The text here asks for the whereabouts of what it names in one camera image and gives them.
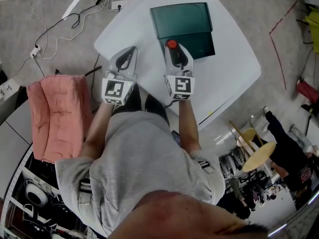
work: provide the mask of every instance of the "white table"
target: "white table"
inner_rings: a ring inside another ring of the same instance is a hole
[[[128,47],[138,48],[138,84],[160,102],[171,99],[164,83],[165,60],[150,8],[206,2],[213,25],[215,56],[195,60],[195,93],[191,97],[199,129],[203,129],[260,76],[260,65],[244,34],[219,0],[132,0],[106,27],[94,46],[106,59]],[[171,110],[178,115],[178,105]]]

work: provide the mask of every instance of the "white tape strip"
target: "white tape strip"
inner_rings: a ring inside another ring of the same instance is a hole
[[[66,10],[65,14],[62,16],[62,18],[66,17],[67,15],[69,15],[71,13],[71,11],[73,10],[73,8],[77,5],[77,3],[79,2],[80,0],[74,0],[69,8]]]

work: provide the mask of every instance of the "red line on floor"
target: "red line on floor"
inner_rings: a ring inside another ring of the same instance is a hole
[[[289,10],[288,10],[287,13],[285,14],[284,18],[289,14],[289,12],[291,12],[291,10],[295,7],[295,5],[297,4],[297,2],[298,2],[298,0],[295,1],[295,3],[289,8]],[[281,73],[282,73],[282,75],[283,75],[285,90],[287,90],[286,79],[285,79],[285,75],[284,75],[283,66],[282,66],[282,64],[281,64],[281,60],[280,60],[280,57],[279,57],[279,54],[278,54],[278,51],[277,51],[275,42],[274,42],[273,38],[271,37],[272,32],[275,31],[275,29],[277,28],[277,26],[280,24],[281,21],[283,21],[284,18],[281,18],[281,19],[276,23],[276,25],[273,27],[273,29],[269,32],[269,36],[270,36],[271,42],[273,43],[273,46],[274,46],[274,49],[275,49],[275,52],[276,52],[276,55],[277,55],[277,58],[278,58],[278,61],[279,61]]]

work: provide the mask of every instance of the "gray t-shirt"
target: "gray t-shirt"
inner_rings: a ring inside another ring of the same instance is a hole
[[[216,204],[225,191],[216,155],[188,155],[162,117],[142,111],[111,118],[99,159],[62,159],[55,167],[66,206],[105,237],[149,192],[180,192]],[[89,183],[81,182],[85,178]]]

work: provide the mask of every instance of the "person wearing gray t-shirt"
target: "person wearing gray t-shirt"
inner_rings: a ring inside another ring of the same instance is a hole
[[[218,157],[199,145],[190,101],[179,102],[181,147],[163,106],[149,95],[145,109],[137,85],[125,106],[100,105],[80,156],[55,163],[65,205],[115,239],[266,238],[215,206],[225,181]]]

